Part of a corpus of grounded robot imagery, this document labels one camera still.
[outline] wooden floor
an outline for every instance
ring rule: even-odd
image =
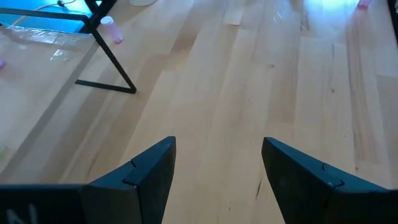
[[[119,0],[111,48],[138,94],[75,85],[0,181],[89,182],[175,135],[164,223],[283,223],[261,159],[272,136],[398,187],[397,42],[386,1],[357,2]],[[103,52],[82,78],[123,85]]]

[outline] pink object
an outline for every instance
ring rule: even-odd
[[[105,30],[112,37],[115,43],[119,44],[123,41],[122,33],[120,32],[118,26],[114,23],[112,17],[105,16],[101,19],[101,24],[104,26]]]
[[[372,2],[372,0],[359,0],[357,8],[367,10],[368,6],[370,5],[371,2]]]
[[[0,59],[0,69],[4,68],[4,66],[6,66],[6,62]]]

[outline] cable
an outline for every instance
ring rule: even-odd
[[[39,11],[39,10],[45,9],[46,7],[51,7],[51,6],[65,7],[66,4],[71,4],[71,3],[74,3],[75,1],[77,1],[77,0],[72,0],[70,2],[63,2],[61,0],[58,0],[57,3],[55,3],[55,4],[47,4],[45,6],[40,6],[40,7],[36,8],[36,9],[34,9],[33,11]],[[12,23],[12,25],[13,26],[17,25],[18,23],[20,23],[20,21],[24,20],[26,17],[27,16],[21,16],[14,23]]]

